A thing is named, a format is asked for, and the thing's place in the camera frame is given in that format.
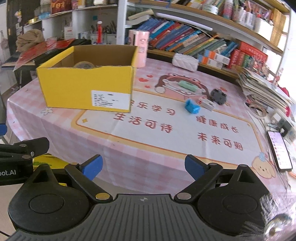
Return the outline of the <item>white power strip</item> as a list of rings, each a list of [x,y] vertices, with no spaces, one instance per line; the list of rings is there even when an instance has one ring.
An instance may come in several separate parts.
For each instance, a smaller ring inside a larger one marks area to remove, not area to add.
[[[279,113],[274,113],[270,119],[283,138],[291,143],[295,141],[295,124],[292,120],[286,116],[281,116]]]

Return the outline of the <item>mint green eraser case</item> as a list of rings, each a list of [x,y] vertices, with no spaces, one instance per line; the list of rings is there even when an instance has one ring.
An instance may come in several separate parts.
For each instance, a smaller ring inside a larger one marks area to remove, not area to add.
[[[179,85],[185,89],[188,89],[188,90],[191,90],[193,92],[197,91],[198,90],[198,87],[190,82],[187,82],[187,81],[184,81],[184,80],[181,80],[179,81]]]

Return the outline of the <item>yellow green package on floor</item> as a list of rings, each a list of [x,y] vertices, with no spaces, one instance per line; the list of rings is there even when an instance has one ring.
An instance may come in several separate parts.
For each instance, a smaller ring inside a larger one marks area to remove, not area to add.
[[[36,170],[40,165],[48,164],[53,169],[63,169],[68,163],[51,154],[44,154],[33,159],[33,168]],[[40,171],[34,183],[48,182],[50,180],[46,171]]]

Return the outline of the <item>orange white box lower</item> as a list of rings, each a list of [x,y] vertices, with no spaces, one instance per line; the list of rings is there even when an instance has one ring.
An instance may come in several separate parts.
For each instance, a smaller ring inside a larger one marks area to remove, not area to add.
[[[202,56],[202,55],[198,55],[198,60],[199,60],[199,63],[209,65],[214,68],[222,69],[222,67],[223,67],[222,63],[220,63],[216,60],[210,59],[208,57]]]

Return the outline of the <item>blue packet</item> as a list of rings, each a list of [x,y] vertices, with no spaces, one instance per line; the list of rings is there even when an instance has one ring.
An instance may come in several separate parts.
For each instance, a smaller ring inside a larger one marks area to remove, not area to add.
[[[191,99],[185,101],[185,109],[192,114],[197,114],[200,111],[200,106]]]

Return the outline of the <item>pink cylindrical container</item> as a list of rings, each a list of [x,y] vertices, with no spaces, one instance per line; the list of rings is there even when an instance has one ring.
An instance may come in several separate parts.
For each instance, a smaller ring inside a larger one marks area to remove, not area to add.
[[[129,30],[128,44],[137,46],[136,68],[145,67],[149,45],[149,31]]]

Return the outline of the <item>red paper sheets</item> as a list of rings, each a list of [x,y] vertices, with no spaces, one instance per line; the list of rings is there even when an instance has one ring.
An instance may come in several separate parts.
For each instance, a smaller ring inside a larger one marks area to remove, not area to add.
[[[30,49],[20,54],[18,60],[16,61],[14,71],[18,70],[28,62],[34,60],[38,56],[47,53],[48,51],[62,50],[67,48],[74,40],[74,38],[62,41],[51,39],[31,47]]]

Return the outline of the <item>beige folded cloth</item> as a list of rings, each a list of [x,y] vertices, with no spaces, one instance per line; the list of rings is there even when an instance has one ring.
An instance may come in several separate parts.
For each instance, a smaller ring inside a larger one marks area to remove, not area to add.
[[[22,53],[44,41],[43,32],[39,29],[32,29],[17,36],[16,50]]]

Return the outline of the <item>grey toy truck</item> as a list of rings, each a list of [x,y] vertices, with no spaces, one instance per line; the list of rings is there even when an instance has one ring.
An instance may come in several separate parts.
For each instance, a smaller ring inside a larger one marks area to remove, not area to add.
[[[220,89],[215,88],[210,93],[211,100],[218,105],[224,105],[227,101],[227,95]]]

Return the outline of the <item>white quilted pouch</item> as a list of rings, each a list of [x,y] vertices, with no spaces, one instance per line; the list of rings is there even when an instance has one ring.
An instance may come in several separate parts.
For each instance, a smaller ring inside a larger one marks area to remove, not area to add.
[[[196,72],[199,66],[199,60],[184,54],[176,53],[171,62],[174,66],[191,71]]]

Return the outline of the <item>white red small box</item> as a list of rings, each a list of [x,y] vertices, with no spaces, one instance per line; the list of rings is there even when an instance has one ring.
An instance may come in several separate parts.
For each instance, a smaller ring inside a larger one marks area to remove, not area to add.
[[[212,101],[210,101],[209,99],[205,98],[205,97],[201,97],[198,100],[198,104],[203,107],[206,108],[207,110],[213,111],[216,107],[216,104]]]

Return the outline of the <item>clear tape roll in box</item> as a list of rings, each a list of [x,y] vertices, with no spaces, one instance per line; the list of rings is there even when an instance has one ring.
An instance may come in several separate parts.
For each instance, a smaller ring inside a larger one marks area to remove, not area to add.
[[[80,61],[73,66],[73,68],[79,68],[79,69],[92,69],[96,67],[97,67],[96,65],[88,61]]]

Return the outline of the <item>red white stick bottle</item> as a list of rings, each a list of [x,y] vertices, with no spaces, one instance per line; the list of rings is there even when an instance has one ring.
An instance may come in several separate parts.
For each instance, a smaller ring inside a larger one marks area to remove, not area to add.
[[[97,44],[102,43],[102,21],[97,22]]]

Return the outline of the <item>yellow cardboard box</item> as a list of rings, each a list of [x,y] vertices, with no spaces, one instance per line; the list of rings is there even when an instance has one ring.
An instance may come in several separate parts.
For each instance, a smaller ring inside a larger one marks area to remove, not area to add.
[[[91,62],[97,67],[73,68],[80,61]],[[137,46],[70,47],[37,68],[46,105],[128,113],[136,61]]]

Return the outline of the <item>red dictionary box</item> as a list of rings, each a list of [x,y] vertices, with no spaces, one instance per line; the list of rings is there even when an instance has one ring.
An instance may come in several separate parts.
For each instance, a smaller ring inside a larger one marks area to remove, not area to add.
[[[255,57],[256,60],[262,61],[263,63],[266,63],[267,61],[267,54],[255,48],[254,46],[247,44],[246,42],[241,41],[238,45],[238,49],[241,52],[248,54],[250,57]]]

